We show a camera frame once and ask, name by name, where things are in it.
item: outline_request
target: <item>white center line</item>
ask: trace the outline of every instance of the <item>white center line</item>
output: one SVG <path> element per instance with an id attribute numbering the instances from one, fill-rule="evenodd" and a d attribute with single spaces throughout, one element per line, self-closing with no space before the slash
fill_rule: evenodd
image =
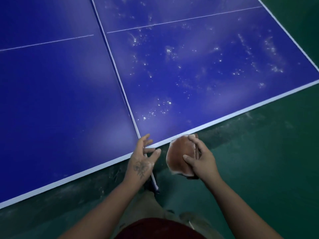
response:
<path id="1" fill-rule="evenodd" d="M 63 40 L 55 40 L 55 41 L 50 41 L 50 42 L 45 42 L 45 43 L 40 43 L 40 44 L 25 45 L 25 46 L 20 46 L 20 47 L 15 47 L 15 48 L 9 48 L 9 49 L 0 49 L 0 52 L 2 52 L 2 51 L 7 51 L 7 50 L 12 50 L 12 49 L 26 48 L 26 47 L 31 47 L 31 46 L 41 45 L 41 44 L 56 43 L 56 42 L 65 41 L 65 40 L 80 39 L 80 38 L 85 38 L 85 37 L 90 37 L 90 36 L 94 36 L 94 34 L 86 35 L 86 36 L 81 36 L 81 37 L 75 37 L 75 38 L 69 38 L 69 39 L 63 39 Z"/>
<path id="2" fill-rule="evenodd" d="M 136 27 L 136 28 L 127 28 L 127 29 L 122 29 L 122 30 L 117 30 L 117 31 L 111 31 L 111 32 L 107 32 L 107 33 L 115 33 L 115 32 L 121 32 L 121 31 L 126 31 L 126 30 L 137 29 L 137 28 L 146 28 L 146 27 L 152 27 L 152 26 L 161 25 L 161 24 L 170 24 L 170 23 L 175 23 L 175 22 L 180 22 L 180 21 L 186 21 L 186 20 L 191 20 L 191 19 L 196 19 L 196 18 L 215 16 L 215 15 L 226 14 L 226 13 L 231 13 L 231 12 L 245 11 L 245 10 L 255 9 L 255 8 L 261 8 L 261 7 L 263 7 L 263 6 L 250 7 L 250 8 L 245 8 L 245 9 L 240 9 L 240 10 L 235 10 L 235 11 L 229 11 L 229 12 L 215 13 L 215 14 L 206 15 L 206 16 L 200 16 L 200 17 L 192 17 L 192 18 L 187 18 L 187 19 L 182 19 L 182 20 L 177 20 L 177 21 L 171 21 L 171 22 L 167 22 L 167 23 L 152 24 L 152 25 L 147 25 L 147 26 L 142 26 L 142 27 Z"/>

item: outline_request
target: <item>hand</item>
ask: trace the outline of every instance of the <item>hand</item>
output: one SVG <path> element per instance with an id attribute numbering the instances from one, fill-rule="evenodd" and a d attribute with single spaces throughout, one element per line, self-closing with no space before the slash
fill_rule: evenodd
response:
<path id="1" fill-rule="evenodd" d="M 193 168 L 195 174 L 204 183 L 207 183 L 211 180 L 216 181 L 221 179 L 217 169 L 215 157 L 212 152 L 201 140 L 199 140 L 195 136 L 188 136 L 188 139 L 198 146 L 198 149 L 201 152 L 201 156 L 199 160 L 196 160 L 188 155 L 183 155 L 185 162 Z"/>
<path id="2" fill-rule="evenodd" d="M 151 176 L 154 164 L 161 153 L 161 149 L 159 148 L 156 150 L 155 148 L 144 148 L 153 142 L 152 139 L 147 140 L 149 136 L 149 134 L 146 134 L 138 140 L 136 148 L 129 160 L 129 164 L 127 165 L 123 180 L 124 183 L 129 184 L 130 187 L 133 186 L 137 190 L 139 190 Z M 151 152 L 153 153 L 149 158 L 146 155 L 144 156 L 144 154 Z"/>

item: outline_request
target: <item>tattoo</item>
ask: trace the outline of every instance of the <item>tattoo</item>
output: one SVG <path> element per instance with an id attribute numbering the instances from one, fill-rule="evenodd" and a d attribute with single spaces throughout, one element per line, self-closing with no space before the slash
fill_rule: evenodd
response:
<path id="1" fill-rule="evenodd" d="M 138 175 L 140 176 L 140 179 L 144 177 L 144 173 L 148 170 L 148 166 L 145 162 L 136 162 L 136 164 L 133 166 L 134 171 L 138 172 Z"/>

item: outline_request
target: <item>white side line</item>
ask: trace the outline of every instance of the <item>white side line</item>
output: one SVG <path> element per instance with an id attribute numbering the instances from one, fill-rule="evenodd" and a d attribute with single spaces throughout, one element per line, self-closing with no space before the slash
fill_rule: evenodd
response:
<path id="1" fill-rule="evenodd" d="M 25 46 L 20 46 L 20 47 L 15 47 L 15 48 L 9 48 L 9 49 L 0 49 L 0 52 L 2 52 L 2 51 L 7 51 L 7 50 L 12 50 L 12 49 L 20 49 L 20 48 L 26 48 L 26 47 L 36 46 L 36 45 L 42 45 L 42 44 L 56 43 L 56 42 L 61 42 L 61 41 L 65 41 L 65 40 L 80 39 L 80 38 L 85 38 L 85 37 L 90 37 L 90 36 L 94 36 L 94 34 L 86 35 L 86 36 L 81 36 L 81 37 L 75 37 L 75 38 L 69 38 L 69 39 L 63 39 L 63 40 L 55 40 L 55 41 L 50 41 L 50 42 L 45 42 L 45 43 L 39 43 L 39 44 L 25 45 Z"/>
<path id="2" fill-rule="evenodd" d="M 253 109 L 255 109 L 255 108 L 258 108 L 258 107 L 260 107 L 260 106 L 263 106 L 263 105 L 268 104 L 268 103 L 270 103 L 270 102 L 273 102 L 273 101 L 275 101 L 275 100 L 281 99 L 281 98 L 283 98 L 283 97 L 285 97 L 285 96 L 288 96 L 288 95 L 290 95 L 290 94 L 293 94 L 293 93 L 295 93 L 295 92 L 298 92 L 298 91 L 300 91 L 300 90 L 303 90 L 303 89 L 305 89 L 305 88 L 308 88 L 308 87 L 313 86 L 313 85 L 315 85 L 315 84 L 319 84 L 319 80 L 313 81 L 313 82 L 311 82 L 311 83 L 309 83 L 309 84 L 303 85 L 303 86 L 301 86 L 301 87 L 298 87 L 298 88 L 296 88 L 296 89 L 290 90 L 290 91 L 285 92 L 285 93 L 283 93 L 283 94 L 280 94 L 280 95 L 278 95 L 278 96 L 272 97 L 272 98 L 270 98 L 270 99 L 268 99 L 268 100 L 259 102 L 259 103 L 257 103 L 257 104 L 254 104 L 254 105 L 252 105 L 252 106 L 249 106 L 249 107 L 247 107 L 247 108 L 244 108 L 244 109 L 242 109 L 242 110 L 240 110 L 240 111 L 234 112 L 234 113 L 229 114 L 229 115 L 227 115 L 227 116 L 221 117 L 221 118 L 216 119 L 216 120 L 214 120 L 214 121 L 208 122 L 208 123 L 203 124 L 203 125 L 201 125 L 201 126 L 198 126 L 198 127 L 196 127 L 196 128 L 193 128 L 193 129 L 190 129 L 190 130 L 188 130 L 188 131 L 182 132 L 181 134 L 175 135 L 175 136 L 173 136 L 173 137 L 170 137 L 170 138 L 167 138 L 167 139 L 162 140 L 162 141 L 160 141 L 160 142 L 157 142 L 157 143 L 155 143 L 155 144 L 152 144 L 152 145 L 148 146 L 148 148 L 156 148 L 156 147 L 162 146 L 162 145 L 167 144 L 167 143 L 171 142 L 172 140 L 174 140 L 174 139 L 176 139 L 176 138 L 178 138 L 178 137 L 180 137 L 180 136 L 182 136 L 182 135 L 192 134 L 192 133 L 194 133 L 194 132 L 198 132 L 198 131 L 200 131 L 200 130 L 202 130 L 202 129 L 208 128 L 208 127 L 210 127 L 210 126 L 212 126 L 212 125 L 215 125 L 215 124 L 220 123 L 220 122 L 222 122 L 222 121 L 228 120 L 228 119 L 230 119 L 230 118 L 232 118 L 232 117 L 238 116 L 238 115 L 243 114 L 243 113 L 248 112 L 248 111 L 251 111 L 251 110 L 253 110 Z"/>
<path id="3" fill-rule="evenodd" d="M 262 6 L 250 7 L 250 8 L 245 8 L 245 9 L 240 9 L 240 10 L 235 10 L 235 11 L 229 11 L 229 12 L 215 13 L 215 14 L 206 15 L 206 16 L 200 16 L 200 17 L 192 17 L 192 18 L 187 18 L 187 19 L 182 19 L 182 20 L 177 20 L 177 21 L 171 21 L 171 22 L 167 22 L 167 23 L 152 24 L 152 25 L 147 25 L 147 26 L 142 26 L 142 27 L 136 27 L 136 28 L 128 28 L 128 29 L 123 29 L 123 30 L 111 31 L 111 32 L 107 32 L 107 33 L 115 33 L 115 32 L 121 32 L 121 31 L 126 31 L 126 30 L 137 29 L 137 28 L 146 28 L 146 27 L 152 27 L 152 26 L 161 25 L 161 24 L 170 24 L 170 23 L 175 23 L 175 22 L 180 22 L 180 21 L 186 21 L 186 20 L 191 20 L 191 19 L 196 19 L 196 18 L 210 17 L 210 16 L 215 16 L 215 15 L 220 15 L 220 14 L 226 14 L 226 13 L 231 13 L 231 12 L 245 11 L 245 10 L 255 9 L 255 8 L 260 8 L 260 7 L 262 7 Z"/>
<path id="4" fill-rule="evenodd" d="M 299 44 L 296 42 L 296 40 L 293 39 L 293 37 L 288 33 L 288 31 L 284 28 L 283 25 L 277 20 L 277 18 L 272 14 L 272 12 L 266 7 L 266 5 L 261 1 L 258 0 L 260 4 L 267 10 L 267 12 L 272 16 L 272 18 L 277 22 L 277 24 L 285 31 L 285 33 L 288 35 L 288 37 L 294 42 L 294 44 L 297 45 L 297 47 L 300 49 L 300 51 L 306 56 L 306 58 L 310 61 L 310 63 L 317 69 L 319 72 L 319 68 L 317 65 L 310 59 L 310 57 L 306 54 L 306 52 L 299 46 Z"/>
<path id="5" fill-rule="evenodd" d="M 121 161 L 123 161 L 123 160 L 126 160 L 126 159 L 130 158 L 131 155 L 132 155 L 132 153 L 123 155 L 123 156 L 121 156 L 121 157 L 118 157 L 118 158 L 113 159 L 113 160 L 111 160 L 111 161 L 108 161 L 108 162 L 106 162 L 106 163 L 100 164 L 100 165 L 98 165 L 98 166 L 95 166 L 95 167 L 93 167 L 93 168 L 84 170 L 84 171 L 82 171 L 82 172 L 80 172 L 80 173 L 74 174 L 74 175 L 69 176 L 69 177 L 67 177 L 67 178 L 64 178 L 64 179 L 61 179 L 61 180 L 59 180 L 59 181 L 53 182 L 53 183 L 51 183 L 51 184 L 49 184 L 49 185 L 43 186 L 43 187 L 41 187 L 41 188 L 32 190 L 32 191 L 30 191 L 30 192 L 28 192 L 28 193 L 25 193 L 25 194 L 19 195 L 19 196 L 17 196 L 17 197 L 14 197 L 14 198 L 12 198 L 12 199 L 9 199 L 9 200 L 7 200 L 7 201 L 1 202 L 1 203 L 0 203 L 0 209 L 4 208 L 4 207 L 6 207 L 6 206 L 12 205 L 12 204 L 14 204 L 14 203 L 17 203 L 17 202 L 19 202 L 19 201 L 25 200 L 25 199 L 27 199 L 27 198 L 30 198 L 30 197 L 32 197 L 32 196 L 34 196 L 34 195 L 43 193 L 43 192 L 45 192 L 45 191 L 48 191 L 48 190 L 53 189 L 53 188 L 55 188 L 55 187 L 58 187 L 58 186 L 60 186 L 60 185 L 66 184 L 66 183 L 68 183 L 68 182 L 70 182 L 70 181 L 76 180 L 76 179 L 81 178 L 81 177 L 83 177 L 83 176 L 86 176 L 86 175 L 88 175 L 88 174 L 90 174 L 90 173 L 96 172 L 96 171 L 98 171 L 98 170 L 101 170 L 101 169 L 104 169 L 104 168 L 109 167 L 109 166 L 111 166 L 111 165 L 114 165 L 114 164 L 116 164 L 116 163 L 119 163 L 119 162 L 121 162 Z"/>
<path id="6" fill-rule="evenodd" d="M 111 59 L 112 59 L 113 65 L 114 65 L 114 69 L 115 69 L 115 72 L 116 72 L 116 76 L 117 76 L 118 81 L 119 81 L 119 83 L 120 83 L 120 85 L 121 85 L 121 89 L 122 89 L 122 92 L 123 92 L 123 95 L 124 95 L 124 99 L 125 99 L 126 105 L 127 105 L 127 107 L 129 108 L 129 112 L 130 112 L 130 115 L 131 115 L 131 118 L 132 118 L 132 122 L 133 122 L 133 124 L 134 124 L 134 128 L 135 128 L 136 134 L 137 134 L 138 138 L 141 138 L 141 135 L 140 135 L 140 133 L 139 133 L 139 131 L 138 131 L 138 126 L 136 125 L 136 122 L 135 122 L 135 119 L 134 119 L 133 112 L 132 112 L 132 110 L 131 110 L 129 101 L 127 100 L 126 93 L 125 93 L 124 87 L 123 87 L 123 85 L 122 85 L 122 81 L 121 81 L 120 75 L 119 75 L 119 73 L 118 73 L 118 70 L 117 70 L 117 67 L 116 67 L 116 64 L 115 64 L 115 60 L 114 60 L 114 58 L 113 58 L 113 55 L 112 55 L 110 46 L 109 46 L 109 44 L 108 44 L 108 41 L 107 41 L 107 38 L 106 38 L 106 35 L 105 35 L 105 32 L 104 32 L 104 29 L 103 29 L 103 26 L 102 26 L 102 23 L 101 23 L 101 20 L 100 20 L 98 11 L 97 11 L 97 9 L 96 9 L 94 0 L 91 0 L 91 1 L 92 1 L 92 4 L 93 4 L 93 7 L 94 7 L 95 14 L 96 14 L 96 16 L 97 16 L 97 18 L 98 18 L 99 25 L 100 25 L 100 28 L 101 28 L 101 30 L 102 30 L 102 34 L 103 34 L 105 43 L 106 43 L 106 45 L 107 45 L 107 49 L 108 49 L 108 51 L 109 51 L 109 53 L 110 53 L 110 56 L 111 56 Z M 157 186 L 157 184 L 156 184 L 155 177 L 154 177 L 153 173 L 152 173 L 151 177 L 152 177 L 152 180 L 153 180 L 153 184 L 154 184 L 155 190 L 158 191 L 159 188 L 158 188 L 158 186 Z"/>

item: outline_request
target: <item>dark red shirt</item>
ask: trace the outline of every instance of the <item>dark red shirt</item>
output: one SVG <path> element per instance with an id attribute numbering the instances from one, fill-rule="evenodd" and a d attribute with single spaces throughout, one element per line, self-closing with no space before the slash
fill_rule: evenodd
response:
<path id="1" fill-rule="evenodd" d="M 181 223 L 161 218 L 145 218 L 124 228 L 115 239 L 205 239 L 203 235 Z"/>

